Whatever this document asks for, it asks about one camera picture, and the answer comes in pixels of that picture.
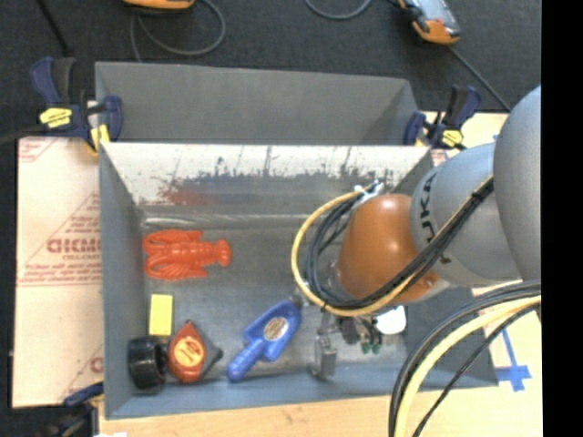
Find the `black floor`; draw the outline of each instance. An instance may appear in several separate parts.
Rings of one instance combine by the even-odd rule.
[[[342,22],[323,19],[302,0],[211,0],[224,14],[223,43],[205,56],[174,56],[138,31],[146,61],[204,66],[254,67],[401,77],[410,81],[417,105],[443,109],[453,84],[472,85],[483,111],[503,104],[447,48],[418,44],[402,15],[384,0]],[[346,13],[363,0],[313,0],[332,13]],[[462,28],[455,50],[497,91],[508,107],[541,83],[542,0],[446,0]],[[0,0],[0,135],[36,122],[41,107],[28,70],[43,56],[60,57],[62,46],[37,0]],[[120,0],[44,0],[71,55],[77,59],[71,92],[94,87],[97,60],[132,60],[130,12]],[[186,15],[149,18],[151,31],[172,46],[199,48],[219,32],[203,3]],[[28,436],[60,411],[9,409],[15,278],[15,148],[0,146],[0,437]]]

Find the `clamp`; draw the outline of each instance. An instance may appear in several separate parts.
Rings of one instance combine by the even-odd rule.
[[[442,117],[441,112],[437,113],[433,123],[426,120],[423,112],[416,110],[407,123],[404,135],[404,144],[411,146],[426,130],[425,142],[431,148],[442,149],[465,149],[462,144],[464,135],[462,126],[468,118],[472,117],[482,102],[482,97],[478,91],[471,87],[462,88],[454,85],[449,100],[447,110]]]
[[[72,104],[68,85],[71,66],[75,61],[71,57],[57,60],[50,56],[42,58],[30,69],[30,81],[35,92],[46,103],[46,109],[39,116],[43,133],[47,136],[80,137],[96,152],[100,140],[116,140],[121,133],[121,98],[105,96],[91,108]],[[98,127],[88,122],[93,115],[99,115]]]

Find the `plastic lobster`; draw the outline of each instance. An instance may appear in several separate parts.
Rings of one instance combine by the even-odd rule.
[[[144,270],[154,279],[178,281],[191,277],[206,277],[203,269],[214,263],[230,264],[230,245],[225,239],[215,243],[200,241],[202,231],[164,229],[148,234],[142,246],[148,254]]]

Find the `blue tape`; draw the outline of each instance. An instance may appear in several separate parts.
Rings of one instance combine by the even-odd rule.
[[[496,368],[496,376],[499,381],[509,381],[513,391],[525,389],[524,379],[531,379],[530,371],[526,365],[518,365],[517,358],[510,344],[510,337],[506,329],[502,330],[502,338],[510,357],[510,366]]]

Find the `black tape roll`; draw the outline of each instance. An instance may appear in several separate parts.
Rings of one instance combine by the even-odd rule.
[[[129,341],[129,375],[139,389],[158,387],[166,381],[167,355],[157,337],[139,337]]]

